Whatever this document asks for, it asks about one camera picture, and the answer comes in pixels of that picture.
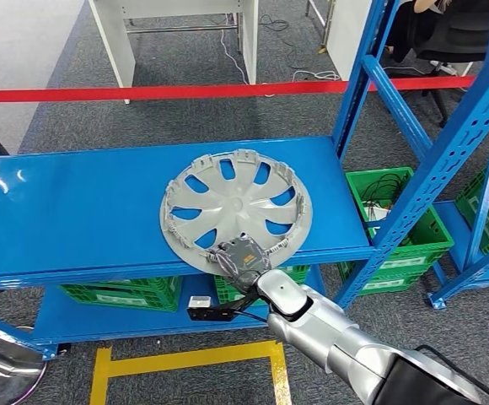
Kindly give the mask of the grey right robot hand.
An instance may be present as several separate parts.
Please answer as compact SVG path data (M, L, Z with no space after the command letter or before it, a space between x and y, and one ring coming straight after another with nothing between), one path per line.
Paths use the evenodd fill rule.
M244 294L272 269L269 254L246 233L209 249L209 259L217 264L226 282Z

